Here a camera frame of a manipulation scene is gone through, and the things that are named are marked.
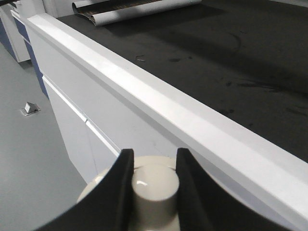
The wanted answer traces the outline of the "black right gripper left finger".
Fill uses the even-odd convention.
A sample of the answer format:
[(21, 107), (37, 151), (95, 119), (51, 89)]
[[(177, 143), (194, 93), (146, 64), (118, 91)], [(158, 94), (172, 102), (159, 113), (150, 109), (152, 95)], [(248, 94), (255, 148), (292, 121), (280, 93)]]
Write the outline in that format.
[(132, 212), (134, 151), (123, 149), (108, 173), (79, 203), (38, 231), (127, 231)]

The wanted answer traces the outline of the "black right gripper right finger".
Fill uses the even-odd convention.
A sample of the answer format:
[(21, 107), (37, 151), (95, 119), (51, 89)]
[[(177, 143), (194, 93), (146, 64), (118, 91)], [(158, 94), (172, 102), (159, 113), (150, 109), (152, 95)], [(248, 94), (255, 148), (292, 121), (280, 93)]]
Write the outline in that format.
[(284, 231), (220, 187), (187, 148), (179, 148), (178, 214), (182, 231)]

